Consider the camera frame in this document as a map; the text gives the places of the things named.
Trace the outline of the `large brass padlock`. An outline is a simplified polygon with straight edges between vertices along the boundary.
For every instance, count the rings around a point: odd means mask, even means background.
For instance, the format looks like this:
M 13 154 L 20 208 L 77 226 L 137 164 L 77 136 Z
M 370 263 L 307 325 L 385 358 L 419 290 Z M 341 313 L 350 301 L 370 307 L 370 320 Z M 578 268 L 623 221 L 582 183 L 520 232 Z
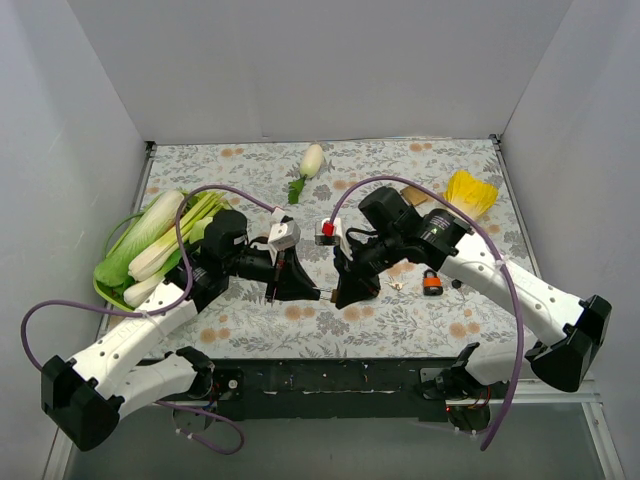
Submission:
M 412 186 L 403 188 L 401 190 L 401 196 L 412 206 L 419 206 L 431 200 L 429 195 Z

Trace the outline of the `orange padlock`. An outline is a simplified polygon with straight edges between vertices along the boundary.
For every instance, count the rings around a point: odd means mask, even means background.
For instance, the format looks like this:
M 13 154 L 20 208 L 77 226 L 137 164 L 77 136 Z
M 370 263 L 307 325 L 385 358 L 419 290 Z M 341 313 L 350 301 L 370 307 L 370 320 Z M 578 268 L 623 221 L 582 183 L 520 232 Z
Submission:
M 422 282 L 423 294 L 425 296 L 441 296 L 444 292 L 442 282 L 433 269 L 426 269 L 423 273 Z

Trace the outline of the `small brass padlock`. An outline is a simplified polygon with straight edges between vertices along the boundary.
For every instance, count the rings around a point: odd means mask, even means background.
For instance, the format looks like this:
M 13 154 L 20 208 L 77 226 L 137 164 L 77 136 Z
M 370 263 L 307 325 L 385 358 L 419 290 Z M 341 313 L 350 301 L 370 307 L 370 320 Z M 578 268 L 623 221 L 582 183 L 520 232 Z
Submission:
M 320 299 L 327 300 L 331 303 L 336 303 L 338 299 L 338 290 L 337 289 L 321 289 Z

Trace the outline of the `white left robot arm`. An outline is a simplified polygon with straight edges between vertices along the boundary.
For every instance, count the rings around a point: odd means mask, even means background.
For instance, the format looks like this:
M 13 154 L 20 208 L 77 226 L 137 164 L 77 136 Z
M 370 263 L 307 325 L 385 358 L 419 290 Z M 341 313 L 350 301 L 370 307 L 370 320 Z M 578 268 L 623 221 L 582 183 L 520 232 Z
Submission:
M 41 370 L 44 413 L 81 451 L 103 443 L 121 419 L 157 400 L 216 395 L 213 361 L 183 347 L 152 365 L 142 359 L 169 333 L 195 318 L 229 287 L 232 277 L 262 282 L 273 301 L 317 300 L 320 291 L 296 253 L 300 228 L 277 209 L 268 236 L 250 240 L 247 219 L 236 210 L 216 214 L 202 239 L 144 299 L 138 311 L 104 337 Z

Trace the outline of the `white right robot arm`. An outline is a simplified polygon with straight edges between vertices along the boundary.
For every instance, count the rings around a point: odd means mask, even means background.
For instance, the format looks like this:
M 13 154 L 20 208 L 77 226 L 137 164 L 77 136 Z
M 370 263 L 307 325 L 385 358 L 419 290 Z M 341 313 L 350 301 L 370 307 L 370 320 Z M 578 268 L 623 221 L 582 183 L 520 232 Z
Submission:
M 343 229 L 339 218 L 321 227 L 336 242 L 337 308 L 375 298 L 380 273 L 408 260 L 458 280 L 519 315 L 532 334 L 523 347 L 467 346 L 448 372 L 431 381 L 433 389 L 475 397 L 488 385 L 507 379 L 517 352 L 523 353 L 528 371 L 547 385 L 563 392 L 579 389 L 604 343 L 612 312 L 606 299 L 582 299 L 511 261 L 495 258 L 477 228 L 444 208 L 420 215 L 391 187 L 367 195 L 359 210 L 372 227 L 364 242 L 355 239 L 357 229 Z

